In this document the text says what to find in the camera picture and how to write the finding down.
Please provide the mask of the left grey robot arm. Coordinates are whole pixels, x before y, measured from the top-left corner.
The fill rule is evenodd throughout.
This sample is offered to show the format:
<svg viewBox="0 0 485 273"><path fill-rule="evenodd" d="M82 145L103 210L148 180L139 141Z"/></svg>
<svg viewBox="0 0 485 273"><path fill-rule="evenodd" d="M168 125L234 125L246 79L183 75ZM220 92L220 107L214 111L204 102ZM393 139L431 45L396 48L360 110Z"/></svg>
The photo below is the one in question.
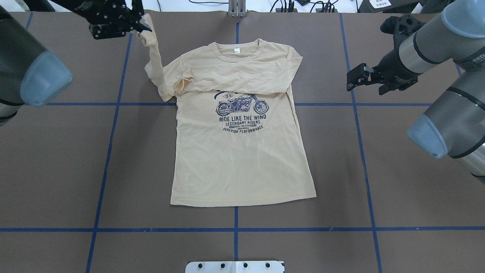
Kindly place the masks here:
<svg viewBox="0 0 485 273"><path fill-rule="evenodd" d="M141 23L144 7L133 0L57 0L89 22L95 39L120 38L130 31L150 31ZM57 55L44 47L9 12L0 13L0 121L3 126L29 104L41 107L71 85L73 75Z"/></svg>

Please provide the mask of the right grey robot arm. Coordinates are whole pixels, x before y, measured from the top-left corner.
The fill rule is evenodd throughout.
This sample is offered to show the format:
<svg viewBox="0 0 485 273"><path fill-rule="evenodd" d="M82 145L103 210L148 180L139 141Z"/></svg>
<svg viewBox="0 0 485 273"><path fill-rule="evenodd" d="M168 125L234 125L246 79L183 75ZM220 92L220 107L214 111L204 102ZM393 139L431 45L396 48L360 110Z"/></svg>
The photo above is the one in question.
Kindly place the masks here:
<svg viewBox="0 0 485 273"><path fill-rule="evenodd" d="M378 93L404 91L446 61L461 74L407 130L407 138L435 159L449 157L481 182L485 176L484 1L455 0L428 22L410 14L380 26L393 49L374 67L347 72L347 90L378 84Z"/></svg>

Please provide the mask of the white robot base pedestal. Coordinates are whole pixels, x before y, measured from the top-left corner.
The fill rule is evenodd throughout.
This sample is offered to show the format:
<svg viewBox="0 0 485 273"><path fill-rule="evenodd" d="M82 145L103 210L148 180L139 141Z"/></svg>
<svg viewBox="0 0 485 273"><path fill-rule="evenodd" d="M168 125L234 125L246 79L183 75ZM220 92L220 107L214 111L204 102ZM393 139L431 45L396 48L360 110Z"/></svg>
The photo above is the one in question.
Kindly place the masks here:
<svg viewBox="0 0 485 273"><path fill-rule="evenodd" d="M186 273L284 273L285 264L277 260L254 261L194 261Z"/></svg>

